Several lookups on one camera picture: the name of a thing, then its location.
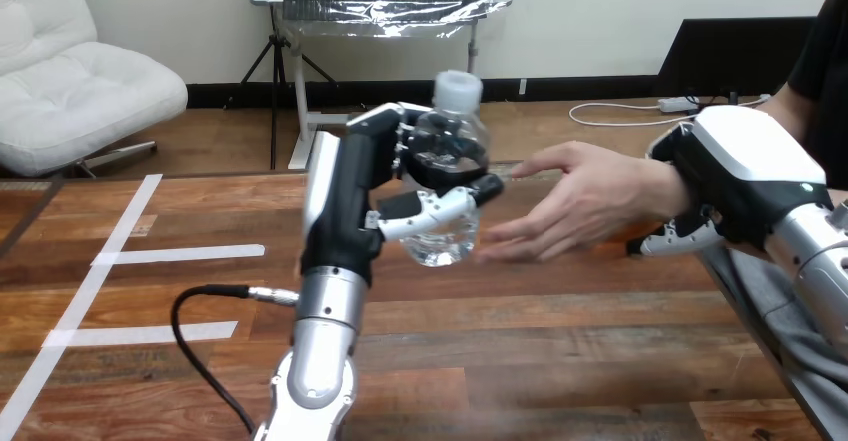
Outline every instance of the gray pants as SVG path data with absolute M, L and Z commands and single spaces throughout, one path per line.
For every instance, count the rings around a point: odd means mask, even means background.
M 817 418 L 813 424 L 832 439 L 848 439 L 848 361 L 818 333 L 789 277 L 774 264 L 725 248 L 705 251 L 702 259 L 782 365 L 790 389 L 803 398 L 799 404 Z

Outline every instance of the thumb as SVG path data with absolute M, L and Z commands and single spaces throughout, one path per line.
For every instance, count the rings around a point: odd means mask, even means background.
M 530 156 L 512 170 L 513 178 L 526 178 L 548 169 L 570 171 L 580 163 L 580 143 L 568 143 L 551 146 Z

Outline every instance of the tripod stand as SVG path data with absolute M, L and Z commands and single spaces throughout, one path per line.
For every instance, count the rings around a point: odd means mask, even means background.
M 292 49 L 292 44 L 286 39 L 285 36 L 280 36 L 279 31 L 277 30 L 277 21 L 274 18 L 274 7 L 271 6 L 271 27 L 274 31 L 274 34 L 268 36 L 268 44 L 265 45 L 265 49 L 259 53 L 259 57 L 256 58 L 256 61 L 253 62 L 253 66 L 247 71 L 247 74 L 242 78 L 241 83 L 239 83 L 238 92 L 236 95 L 230 96 L 227 100 L 227 104 L 224 105 L 224 110 L 233 109 L 236 107 L 235 97 L 238 93 L 241 93 L 244 89 L 244 86 L 247 84 L 248 80 L 251 76 L 253 76 L 253 72 L 256 71 L 256 68 L 259 67 L 259 63 L 265 59 L 265 55 L 268 54 L 268 51 L 271 48 L 274 48 L 274 75 L 273 82 L 271 83 L 271 170 L 276 169 L 277 167 L 277 94 L 280 85 L 286 85 L 286 72 L 283 66 L 283 48 Z M 320 74 L 324 79 L 332 83 L 333 87 L 338 87 L 338 82 L 333 79 L 326 71 L 321 69 L 320 66 L 315 64 L 311 59 L 309 59 L 306 55 L 300 52 L 300 47 L 297 46 L 293 51 L 296 51 L 296 62 L 299 63 L 300 58 L 306 62 L 309 66 L 312 67 L 318 74 Z M 302 77 L 302 69 L 299 69 L 300 77 Z

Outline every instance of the bottle cap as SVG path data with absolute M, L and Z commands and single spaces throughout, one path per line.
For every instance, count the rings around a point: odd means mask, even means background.
M 436 76 L 433 104 L 438 109 L 456 113 L 475 113 L 483 97 L 483 81 L 470 73 L 445 71 Z

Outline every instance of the white cable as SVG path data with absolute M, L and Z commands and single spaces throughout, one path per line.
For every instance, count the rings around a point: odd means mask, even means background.
M 756 104 L 762 104 L 762 103 L 766 102 L 767 100 L 768 100 L 768 98 L 764 98 L 764 99 L 761 98 L 761 99 L 758 99 L 756 101 L 751 101 L 751 102 L 748 102 L 748 103 L 740 104 L 739 106 L 754 106 Z M 604 128 L 639 128 L 639 127 L 643 127 L 643 126 L 660 126 L 660 125 L 663 125 L 663 124 L 677 123 L 677 122 L 686 121 L 688 119 L 692 119 L 692 118 L 698 116 L 697 114 L 693 114 L 692 116 L 684 116 L 682 118 L 665 119 L 665 120 L 662 120 L 662 121 L 651 121 L 651 122 L 647 122 L 647 123 L 593 123 L 591 121 L 583 121 L 581 119 L 578 119 L 577 116 L 574 116 L 574 112 L 577 111 L 578 109 L 589 108 L 589 107 L 639 109 L 639 110 L 643 110 L 643 111 L 660 109 L 659 105 L 656 105 L 656 106 L 631 106 L 631 105 L 628 105 L 628 104 L 614 104 L 614 103 L 585 103 L 585 104 L 581 104 L 581 105 L 578 105 L 578 106 L 571 108 L 571 110 L 568 111 L 568 117 L 571 118 L 571 120 L 574 121 L 575 123 L 582 124 L 584 126 L 595 126 L 595 127 L 604 127 Z

